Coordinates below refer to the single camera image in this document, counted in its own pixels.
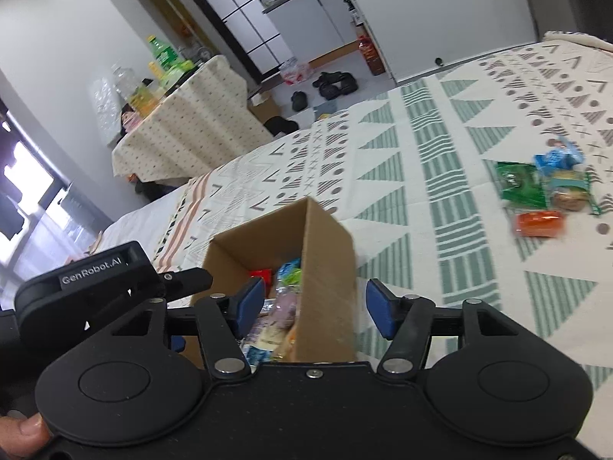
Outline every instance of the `pink plastic bag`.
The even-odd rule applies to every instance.
[[[284,62],[279,67],[281,78],[285,84],[293,85],[305,81],[313,75],[313,70],[308,64],[298,62],[296,57],[292,57],[287,62]]]

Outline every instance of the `shoe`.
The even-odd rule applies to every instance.
[[[341,81],[340,90],[343,95],[349,95],[350,93],[357,91],[357,81],[348,72],[344,72],[341,74],[340,81]]]
[[[320,95],[326,100],[334,100],[336,97],[340,96],[340,94],[341,90],[338,88],[338,86],[328,83],[320,86]]]
[[[324,84],[332,84],[333,82],[338,82],[341,80],[343,74],[341,72],[323,72],[321,73],[319,79],[313,82],[314,88],[319,88]]]
[[[279,133],[285,133],[289,135],[294,131],[298,131],[298,123],[295,121],[289,121],[289,119],[281,118],[281,116],[274,116],[264,123],[264,127],[270,132],[271,135],[277,136]]]
[[[292,109],[294,112],[300,112],[308,107],[307,94],[304,91],[296,91],[292,95]]]

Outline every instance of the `white cabinet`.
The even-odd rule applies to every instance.
[[[535,39],[528,0],[354,1],[396,81]]]
[[[344,45],[318,0],[289,0],[271,10],[268,16],[301,62],[309,62]]]
[[[343,0],[319,0],[336,27],[343,44],[353,43],[357,39],[356,26],[351,22],[349,7]]]

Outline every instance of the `window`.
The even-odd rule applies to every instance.
[[[96,237],[62,209],[65,183],[21,136],[1,100],[0,116],[6,119],[2,128],[18,139],[13,150],[15,163],[2,170],[21,192],[14,204],[24,220],[21,231],[11,239],[0,232],[0,308],[11,309],[22,282],[80,256]]]

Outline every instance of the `orange snack package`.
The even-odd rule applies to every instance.
[[[564,230],[559,211],[534,211],[517,216],[516,232],[524,237],[557,237]]]

